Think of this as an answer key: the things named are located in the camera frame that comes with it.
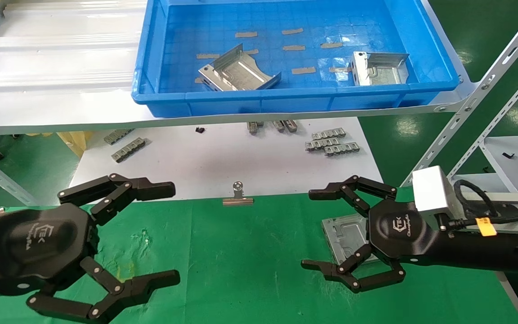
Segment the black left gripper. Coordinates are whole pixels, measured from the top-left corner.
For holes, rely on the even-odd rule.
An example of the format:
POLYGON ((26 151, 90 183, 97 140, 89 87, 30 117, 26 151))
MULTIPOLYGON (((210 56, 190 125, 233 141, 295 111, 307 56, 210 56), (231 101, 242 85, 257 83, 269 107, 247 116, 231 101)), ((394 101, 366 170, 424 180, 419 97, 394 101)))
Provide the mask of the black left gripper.
POLYGON ((126 308, 146 304, 155 290, 178 285, 179 271, 138 275, 122 283, 92 258, 98 252, 96 225, 105 225, 135 200, 174 196, 173 182, 110 174, 60 191, 59 207, 0 213, 0 297, 41 289, 27 300, 28 307, 83 324, 108 324, 126 308), (95 201, 90 215, 79 208, 95 201), (89 304, 55 297, 85 273, 107 292, 102 300, 89 304))

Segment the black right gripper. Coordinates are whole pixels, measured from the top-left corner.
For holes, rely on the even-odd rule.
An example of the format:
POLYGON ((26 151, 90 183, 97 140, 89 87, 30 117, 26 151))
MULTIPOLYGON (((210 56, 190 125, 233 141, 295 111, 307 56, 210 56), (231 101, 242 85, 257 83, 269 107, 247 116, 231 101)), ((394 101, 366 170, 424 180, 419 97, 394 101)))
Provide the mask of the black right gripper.
POLYGON ((359 215, 368 217, 370 244, 362 245, 340 264, 302 260, 301 267, 321 272, 325 280, 342 283, 352 293, 401 283, 406 276, 401 263, 518 273, 518 234, 485 237, 479 232, 458 231, 450 237, 448 233, 432 229, 407 203, 394 201, 396 195, 396 187, 358 175, 329 183, 324 189, 311 189, 310 200, 343 199, 359 215), (357 192, 383 201, 371 208, 357 192), (354 271, 375 252, 390 270, 355 277, 354 271))

